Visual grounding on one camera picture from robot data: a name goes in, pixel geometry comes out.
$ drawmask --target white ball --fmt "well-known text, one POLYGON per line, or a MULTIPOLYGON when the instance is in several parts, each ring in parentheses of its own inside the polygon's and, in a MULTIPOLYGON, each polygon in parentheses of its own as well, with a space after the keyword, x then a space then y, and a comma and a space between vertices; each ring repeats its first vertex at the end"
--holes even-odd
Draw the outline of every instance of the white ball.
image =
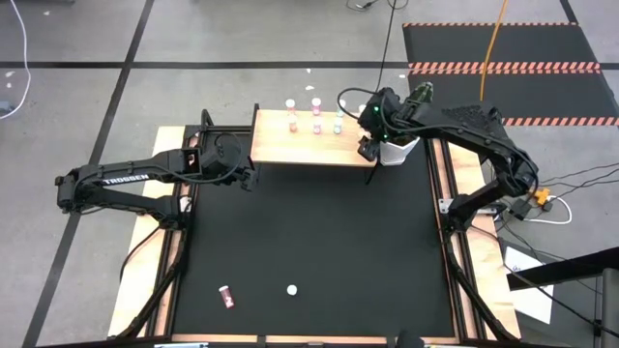
POLYGON ((295 296, 295 295, 297 295, 297 286, 296 285, 288 285, 288 288, 286 289, 286 291, 288 292, 288 295, 295 296))

